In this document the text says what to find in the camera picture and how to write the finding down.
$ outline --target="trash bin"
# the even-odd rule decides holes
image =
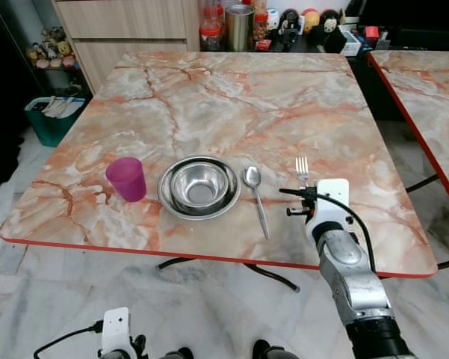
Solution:
[[[64,111],[57,117],[49,117],[42,110],[49,104],[50,97],[37,97],[25,107],[25,113],[40,143],[47,147],[56,147],[65,137],[80,113],[86,107],[86,99],[73,98],[66,105]],[[66,97],[57,97],[55,100],[68,100]]]

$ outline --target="marble table top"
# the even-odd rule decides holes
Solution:
[[[261,168],[270,240],[253,193],[209,221],[158,201],[161,173],[211,154]],[[427,277],[436,261],[352,71],[341,55],[138,52],[124,55],[0,229],[10,242],[316,269],[295,197],[295,157],[312,180],[347,178],[380,273]],[[105,178],[141,159],[148,193],[126,203]]]
[[[370,56],[449,194],[449,52]]]

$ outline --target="metal bowl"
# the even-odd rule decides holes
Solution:
[[[228,181],[228,190],[224,195],[222,202],[212,208],[210,212],[203,214],[189,214],[186,210],[183,210],[173,199],[173,193],[171,192],[171,182],[173,176],[186,165],[195,162],[205,162],[211,165],[217,166],[225,174]],[[223,160],[213,156],[191,156],[186,159],[182,159],[171,167],[165,170],[161,175],[158,183],[158,198],[161,201],[163,207],[172,215],[176,217],[189,219],[192,221],[199,221],[205,219],[215,218],[218,215],[229,211],[238,201],[239,194],[241,193],[241,181],[232,168]]]
[[[171,194],[188,214],[212,212],[224,200],[229,181],[226,173],[208,162],[192,162],[179,168],[171,179]]]

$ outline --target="metal spoon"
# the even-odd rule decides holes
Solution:
[[[262,230],[264,231],[264,237],[269,239],[269,227],[267,226],[266,214],[264,213],[264,206],[262,206],[262,201],[257,191],[257,187],[261,183],[261,173],[259,172],[259,169],[256,166],[247,166],[244,170],[243,180],[248,187],[254,190],[259,220],[261,221]]]

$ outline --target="fork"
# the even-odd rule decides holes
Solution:
[[[309,179],[309,166],[307,165],[307,156],[296,157],[296,172],[297,178],[307,187],[307,180]]]

